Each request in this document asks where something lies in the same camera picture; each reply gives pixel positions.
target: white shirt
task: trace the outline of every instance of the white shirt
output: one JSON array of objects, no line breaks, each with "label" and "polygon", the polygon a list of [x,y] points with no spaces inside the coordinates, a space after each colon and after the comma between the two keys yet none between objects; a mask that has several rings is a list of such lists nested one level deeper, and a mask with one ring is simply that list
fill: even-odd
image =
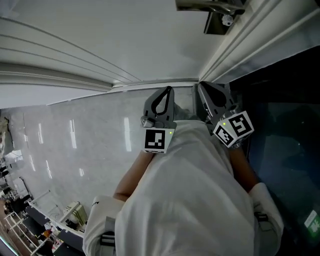
[{"label": "white shirt", "polygon": [[203,122],[177,124],[167,153],[153,158],[116,216],[116,254],[256,255],[254,203],[283,229],[267,188],[259,183],[250,196],[238,184],[225,147]]}]

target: white cloth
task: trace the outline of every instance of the white cloth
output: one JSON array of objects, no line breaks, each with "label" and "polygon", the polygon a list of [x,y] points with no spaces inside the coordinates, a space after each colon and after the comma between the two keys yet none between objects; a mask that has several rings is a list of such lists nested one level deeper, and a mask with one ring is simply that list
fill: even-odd
[{"label": "white cloth", "polygon": [[82,249],[87,256],[113,256],[113,248],[100,246],[100,236],[106,232],[106,217],[115,219],[123,205],[123,201],[105,195],[94,198],[83,237]]},{"label": "white cloth", "polygon": [[[264,202],[259,194],[267,194]],[[225,147],[205,124],[177,121],[167,154],[153,158],[116,217],[116,254],[254,255],[254,203],[266,203],[268,214],[278,216],[282,229],[283,224],[265,186],[251,196],[234,179]]]}]

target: forearm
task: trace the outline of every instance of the forearm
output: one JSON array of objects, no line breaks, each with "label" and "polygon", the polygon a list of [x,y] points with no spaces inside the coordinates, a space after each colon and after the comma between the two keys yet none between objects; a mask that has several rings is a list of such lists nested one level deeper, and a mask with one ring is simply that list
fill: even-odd
[{"label": "forearm", "polygon": [[154,155],[154,153],[140,152],[115,189],[114,198],[125,202],[132,195]]},{"label": "forearm", "polygon": [[230,162],[236,181],[249,192],[259,180],[247,161],[242,148],[229,150]]}]

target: white sleeve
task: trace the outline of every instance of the white sleeve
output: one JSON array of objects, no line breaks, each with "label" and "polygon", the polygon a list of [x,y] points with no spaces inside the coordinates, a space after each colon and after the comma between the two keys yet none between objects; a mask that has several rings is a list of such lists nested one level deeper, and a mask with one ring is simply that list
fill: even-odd
[{"label": "white sleeve", "polygon": [[[101,251],[100,237],[106,232],[106,217],[115,219],[124,204],[125,202],[106,195],[95,197],[83,236],[82,249],[86,256],[95,256]],[[113,249],[104,255],[113,255]]]},{"label": "white sleeve", "polygon": [[255,216],[254,255],[274,256],[281,244],[284,223],[264,183],[256,184],[249,195]]}]

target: tiled floor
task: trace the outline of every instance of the tiled floor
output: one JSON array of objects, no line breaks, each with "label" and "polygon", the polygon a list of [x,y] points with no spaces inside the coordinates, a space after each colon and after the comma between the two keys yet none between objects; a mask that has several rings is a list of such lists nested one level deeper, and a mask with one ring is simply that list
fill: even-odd
[{"label": "tiled floor", "polygon": [[[145,100],[154,91],[3,109],[1,115],[10,120],[14,142],[11,156],[17,160],[9,179],[22,177],[34,197],[50,190],[39,202],[44,210],[54,204],[63,209],[79,201],[89,215],[94,197],[111,196],[138,155],[140,118]],[[175,88],[174,92],[175,103],[192,110],[191,88]],[[22,157],[16,156],[19,151]]]}]

